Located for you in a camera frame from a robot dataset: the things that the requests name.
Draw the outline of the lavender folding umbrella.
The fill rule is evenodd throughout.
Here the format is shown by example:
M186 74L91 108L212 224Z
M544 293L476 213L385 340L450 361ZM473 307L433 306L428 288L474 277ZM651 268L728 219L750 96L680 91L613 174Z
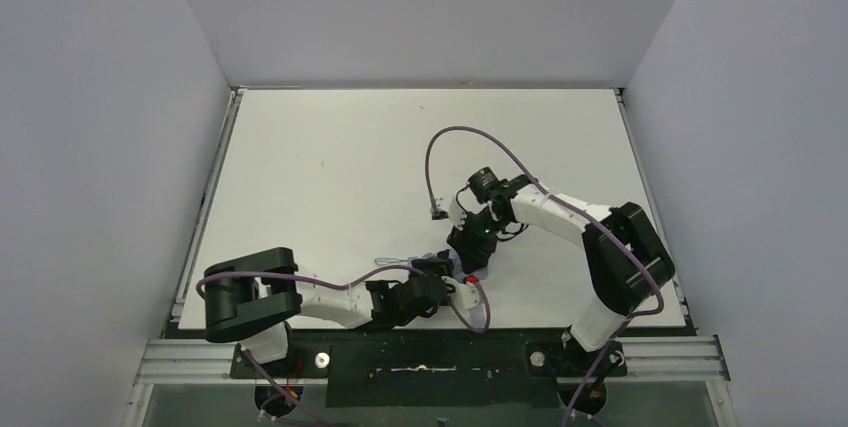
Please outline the lavender folding umbrella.
M438 252L428 252L420 255L410 255L401 257L375 257L374 265L377 267L388 265L407 265L410 267L419 268L425 264L434 264L441 262L446 265L447 274L459 281L466 281L471 278L476 278L484 281L489 277L490 271L488 268L482 268L473 272L466 272L463 269L463 263L459 255L452 249L448 248Z

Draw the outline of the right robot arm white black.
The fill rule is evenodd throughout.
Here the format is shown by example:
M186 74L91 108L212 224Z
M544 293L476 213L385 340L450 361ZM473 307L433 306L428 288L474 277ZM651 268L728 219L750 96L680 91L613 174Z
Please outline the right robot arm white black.
M512 224L535 227L565 239L586 255L593 295L569 328L586 352L599 350L650 297L660 298L676 268L644 209L587 203L554 194L521 174L500 179L488 167L465 185L480 208L471 211L457 197L437 202L434 219L448 219L447 243L465 273L487 268Z

